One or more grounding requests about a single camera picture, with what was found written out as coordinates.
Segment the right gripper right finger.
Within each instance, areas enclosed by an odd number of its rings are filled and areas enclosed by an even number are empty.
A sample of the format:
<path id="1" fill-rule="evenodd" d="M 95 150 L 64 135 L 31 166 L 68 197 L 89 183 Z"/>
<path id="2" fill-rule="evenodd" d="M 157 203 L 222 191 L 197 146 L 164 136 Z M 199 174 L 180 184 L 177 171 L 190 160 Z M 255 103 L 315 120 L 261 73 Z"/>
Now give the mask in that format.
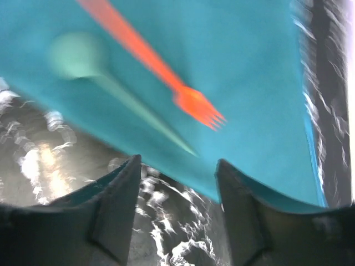
<path id="1" fill-rule="evenodd" d="M 216 179 L 233 265 L 354 264 L 354 206 L 298 201 L 223 159 Z"/>

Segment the teal plastic spoon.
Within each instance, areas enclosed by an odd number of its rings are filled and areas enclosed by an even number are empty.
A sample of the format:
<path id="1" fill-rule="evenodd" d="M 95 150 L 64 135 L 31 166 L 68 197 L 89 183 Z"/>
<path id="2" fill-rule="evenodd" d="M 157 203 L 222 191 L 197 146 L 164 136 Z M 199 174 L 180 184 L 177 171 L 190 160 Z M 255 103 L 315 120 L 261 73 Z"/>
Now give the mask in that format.
<path id="1" fill-rule="evenodd" d="M 67 80 L 88 79 L 119 100 L 152 128 L 193 156 L 197 152 L 151 107 L 130 92 L 106 68 L 104 49 L 85 32 L 63 34 L 53 41 L 49 60 L 54 72 Z"/>

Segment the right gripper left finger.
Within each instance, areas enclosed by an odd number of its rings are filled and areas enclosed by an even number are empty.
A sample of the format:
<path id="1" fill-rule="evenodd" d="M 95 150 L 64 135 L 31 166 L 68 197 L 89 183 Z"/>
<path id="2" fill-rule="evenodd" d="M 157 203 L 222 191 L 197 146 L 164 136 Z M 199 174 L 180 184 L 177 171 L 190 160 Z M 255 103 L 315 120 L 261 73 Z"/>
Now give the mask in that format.
<path id="1" fill-rule="evenodd" d="M 141 157 L 48 205 L 1 205 L 2 265 L 126 265 Z"/>

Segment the orange plastic fork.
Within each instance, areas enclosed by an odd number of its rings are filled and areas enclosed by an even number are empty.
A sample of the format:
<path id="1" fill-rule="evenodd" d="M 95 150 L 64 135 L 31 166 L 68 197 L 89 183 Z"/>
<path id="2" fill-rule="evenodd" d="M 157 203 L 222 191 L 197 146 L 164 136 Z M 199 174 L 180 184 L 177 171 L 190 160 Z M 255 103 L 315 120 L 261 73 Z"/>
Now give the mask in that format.
<path id="1" fill-rule="evenodd" d="M 188 87 L 109 1 L 84 0 L 78 3 L 119 44 L 172 90 L 174 103 L 183 112 L 213 130 L 226 122 L 203 93 Z"/>

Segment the teal cloth napkin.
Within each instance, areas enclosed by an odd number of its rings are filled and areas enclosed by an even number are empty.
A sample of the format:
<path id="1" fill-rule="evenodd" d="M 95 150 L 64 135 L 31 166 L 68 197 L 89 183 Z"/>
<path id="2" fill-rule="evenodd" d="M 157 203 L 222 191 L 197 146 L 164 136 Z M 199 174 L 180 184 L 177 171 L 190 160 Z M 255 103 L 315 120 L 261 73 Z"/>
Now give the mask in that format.
<path id="1" fill-rule="evenodd" d="M 21 95 L 219 200 L 225 159 L 294 199 L 325 207 L 289 1 L 106 1 L 177 74 L 162 81 L 77 1 L 2 1 L 1 76 Z M 190 154 L 87 79 L 52 67 L 68 33 L 94 36 L 102 67 L 177 132 Z"/>

